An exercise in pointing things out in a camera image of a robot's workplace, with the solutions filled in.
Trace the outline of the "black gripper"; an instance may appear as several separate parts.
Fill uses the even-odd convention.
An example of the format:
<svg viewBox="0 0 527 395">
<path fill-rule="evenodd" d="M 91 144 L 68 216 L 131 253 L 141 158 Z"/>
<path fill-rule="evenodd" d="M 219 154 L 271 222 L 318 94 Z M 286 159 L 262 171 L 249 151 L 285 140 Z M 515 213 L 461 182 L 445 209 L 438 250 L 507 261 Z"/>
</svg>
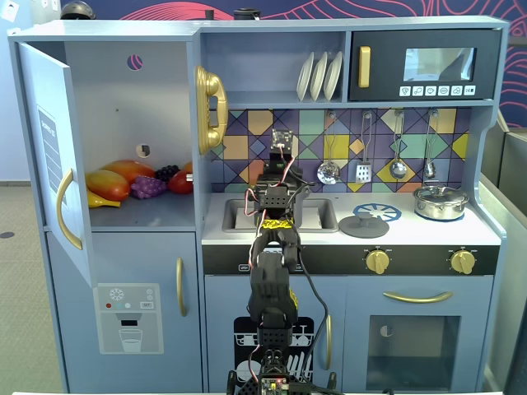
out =
<svg viewBox="0 0 527 395">
<path fill-rule="evenodd" d="M 294 164 L 295 156 L 271 152 L 264 163 L 263 173 L 257 178 L 256 193 L 263 193 L 269 187 L 287 187 L 292 193 L 304 185 L 303 170 Z"/>
</svg>

